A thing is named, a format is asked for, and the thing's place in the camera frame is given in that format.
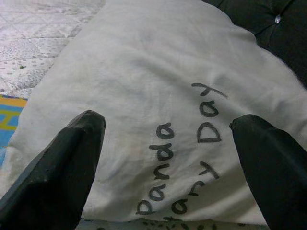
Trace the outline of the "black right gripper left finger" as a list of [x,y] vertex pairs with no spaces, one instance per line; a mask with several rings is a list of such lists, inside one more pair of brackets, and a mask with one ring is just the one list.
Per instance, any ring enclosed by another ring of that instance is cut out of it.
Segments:
[[87,110],[64,127],[0,199],[0,230],[75,230],[95,178],[105,118]]

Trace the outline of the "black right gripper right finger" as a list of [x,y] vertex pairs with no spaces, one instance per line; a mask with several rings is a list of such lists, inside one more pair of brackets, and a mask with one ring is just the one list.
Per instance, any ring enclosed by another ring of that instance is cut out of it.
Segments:
[[230,124],[249,188],[270,230],[307,230],[307,151],[256,115]]

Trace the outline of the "colourful yellow-edged children's book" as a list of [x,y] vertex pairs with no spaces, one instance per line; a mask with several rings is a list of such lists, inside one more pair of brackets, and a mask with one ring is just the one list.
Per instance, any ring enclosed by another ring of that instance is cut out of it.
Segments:
[[0,147],[4,148],[15,132],[27,99],[0,95]]

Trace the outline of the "white printed pillow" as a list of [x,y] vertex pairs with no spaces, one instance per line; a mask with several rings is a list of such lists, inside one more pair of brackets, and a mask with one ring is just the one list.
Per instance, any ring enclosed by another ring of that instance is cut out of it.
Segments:
[[19,117],[0,197],[74,117],[106,132],[87,219],[265,224],[229,124],[253,114],[307,147],[307,91],[252,33],[201,0],[109,0]]

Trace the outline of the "dark grey tufted headboard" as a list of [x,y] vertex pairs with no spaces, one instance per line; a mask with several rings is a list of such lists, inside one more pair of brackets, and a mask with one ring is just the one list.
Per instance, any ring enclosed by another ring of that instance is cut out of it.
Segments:
[[202,0],[280,58],[307,89],[307,0]]

